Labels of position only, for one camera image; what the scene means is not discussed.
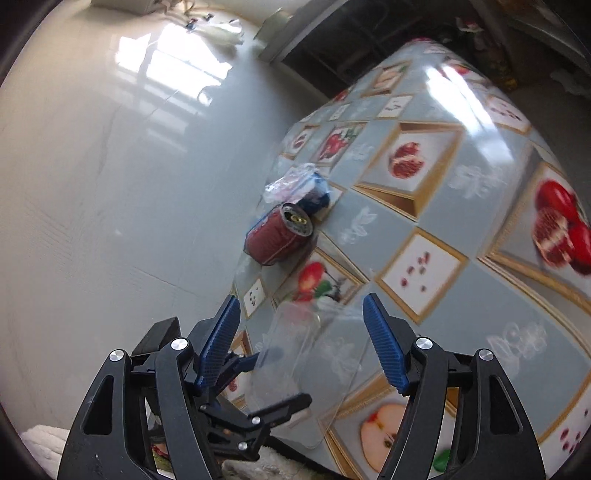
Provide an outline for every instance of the marble floor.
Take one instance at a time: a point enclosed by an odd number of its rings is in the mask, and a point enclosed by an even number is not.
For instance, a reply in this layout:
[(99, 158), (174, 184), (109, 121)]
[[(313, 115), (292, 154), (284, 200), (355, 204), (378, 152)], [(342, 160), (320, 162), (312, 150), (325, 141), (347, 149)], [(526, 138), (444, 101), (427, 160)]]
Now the marble floor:
[(0, 87), (0, 397), (68, 428), (100, 365), (230, 289), (275, 148), (320, 105), (160, 14), (64, 0)]

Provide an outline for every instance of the transparent plastic container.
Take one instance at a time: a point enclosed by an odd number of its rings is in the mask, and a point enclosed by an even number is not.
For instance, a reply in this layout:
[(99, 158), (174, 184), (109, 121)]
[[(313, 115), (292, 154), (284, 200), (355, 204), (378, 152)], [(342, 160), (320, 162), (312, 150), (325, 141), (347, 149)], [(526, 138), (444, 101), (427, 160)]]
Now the transparent plastic container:
[(359, 308), (328, 297), (281, 303), (252, 373), (249, 407), (258, 410), (298, 393), (310, 394), (310, 407), (274, 428), (273, 435), (316, 447), (349, 392), (367, 339)]

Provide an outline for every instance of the pomegranate print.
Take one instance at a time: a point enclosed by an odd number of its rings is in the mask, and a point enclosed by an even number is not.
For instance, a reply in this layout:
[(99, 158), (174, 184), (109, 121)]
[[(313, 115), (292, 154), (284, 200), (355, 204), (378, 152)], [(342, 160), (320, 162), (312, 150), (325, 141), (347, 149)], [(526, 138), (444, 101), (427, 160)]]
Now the pomegranate print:
[(573, 258), (573, 243), (569, 237), (567, 219), (553, 208), (538, 212), (532, 239), (544, 262), (551, 267), (562, 267)]
[(418, 156), (419, 143), (408, 142), (398, 147), (394, 155), (388, 159), (388, 171), (397, 179), (414, 177), (425, 165), (425, 161)]

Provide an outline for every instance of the white fur rug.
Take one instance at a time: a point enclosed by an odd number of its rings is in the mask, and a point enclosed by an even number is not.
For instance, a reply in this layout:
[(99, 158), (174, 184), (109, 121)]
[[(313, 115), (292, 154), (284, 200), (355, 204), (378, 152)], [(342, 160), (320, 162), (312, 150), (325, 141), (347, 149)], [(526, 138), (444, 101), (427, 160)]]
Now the white fur rug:
[[(56, 479), (68, 434), (68, 430), (37, 425), (22, 433), (21, 440), (39, 465), (51, 478)], [(257, 462), (226, 460), (222, 464), (224, 478), (226, 480), (330, 480), (331, 478), (316, 473), (301, 463), (289, 460), (268, 447), (262, 447), (260, 454), (261, 458)]]

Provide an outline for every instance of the blue rubber grip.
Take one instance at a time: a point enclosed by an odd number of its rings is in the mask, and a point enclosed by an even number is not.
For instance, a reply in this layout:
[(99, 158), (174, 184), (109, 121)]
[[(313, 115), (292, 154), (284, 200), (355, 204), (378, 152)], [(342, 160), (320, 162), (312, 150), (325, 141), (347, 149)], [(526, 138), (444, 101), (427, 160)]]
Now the blue rubber grip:
[(195, 382), (198, 387), (206, 388), (216, 384), (239, 324), (240, 302), (236, 297), (232, 297), (203, 347), (199, 363), (199, 376)]
[(363, 321), (388, 383), (396, 387), (400, 394), (404, 394), (410, 384), (406, 375), (404, 353), (375, 300), (369, 295), (363, 300)]

